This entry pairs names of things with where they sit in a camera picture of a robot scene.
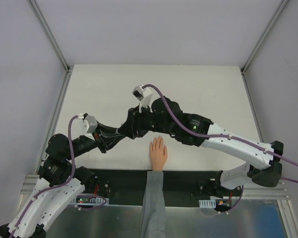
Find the grey sleeved forearm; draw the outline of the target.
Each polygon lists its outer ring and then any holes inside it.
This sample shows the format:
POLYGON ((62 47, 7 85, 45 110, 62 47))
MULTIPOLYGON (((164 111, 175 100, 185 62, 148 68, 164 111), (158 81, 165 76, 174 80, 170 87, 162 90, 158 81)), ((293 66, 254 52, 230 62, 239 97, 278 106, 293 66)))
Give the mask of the grey sleeved forearm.
POLYGON ((141 211, 140 237, 164 238, 165 223, 163 172, 149 171, 141 211))

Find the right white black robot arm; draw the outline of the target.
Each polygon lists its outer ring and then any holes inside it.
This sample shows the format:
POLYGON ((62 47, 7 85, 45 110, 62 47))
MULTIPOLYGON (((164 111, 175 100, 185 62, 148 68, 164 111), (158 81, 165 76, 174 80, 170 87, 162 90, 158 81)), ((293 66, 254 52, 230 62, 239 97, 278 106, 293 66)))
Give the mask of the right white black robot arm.
POLYGON ((130 108, 126 121, 117 131, 130 139, 143 137, 149 131, 164 133, 184 145, 218 150, 243 160, 243 165, 219 172, 214 191, 221 196, 250 183, 274 188, 282 176, 278 156, 283 153, 283 143, 239 138, 206 117, 183 112, 169 98, 156 99, 147 108, 130 108))

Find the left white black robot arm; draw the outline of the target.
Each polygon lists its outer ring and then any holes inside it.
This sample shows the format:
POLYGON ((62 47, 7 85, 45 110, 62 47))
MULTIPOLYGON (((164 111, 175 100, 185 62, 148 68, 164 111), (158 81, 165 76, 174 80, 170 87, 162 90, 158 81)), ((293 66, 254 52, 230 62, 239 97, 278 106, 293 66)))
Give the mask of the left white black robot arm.
POLYGON ((0 226, 2 238, 44 238, 56 218, 81 193, 95 187, 95 174, 75 165, 75 158, 98 148, 102 153, 125 138, 113 127, 87 124, 84 135, 55 134, 46 149, 48 158, 38 171, 29 198, 9 224, 0 226))

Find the mannequin hand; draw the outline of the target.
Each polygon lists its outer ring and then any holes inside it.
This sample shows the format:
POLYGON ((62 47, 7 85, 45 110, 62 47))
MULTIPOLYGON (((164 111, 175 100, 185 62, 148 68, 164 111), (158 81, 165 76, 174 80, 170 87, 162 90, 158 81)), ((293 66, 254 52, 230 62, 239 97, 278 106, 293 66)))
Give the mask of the mannequin hand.
POLYGON ((153 171, 161 172, 168 158, 167 147, 161 136, 154 138, 149 145, 149 159, 153 171))

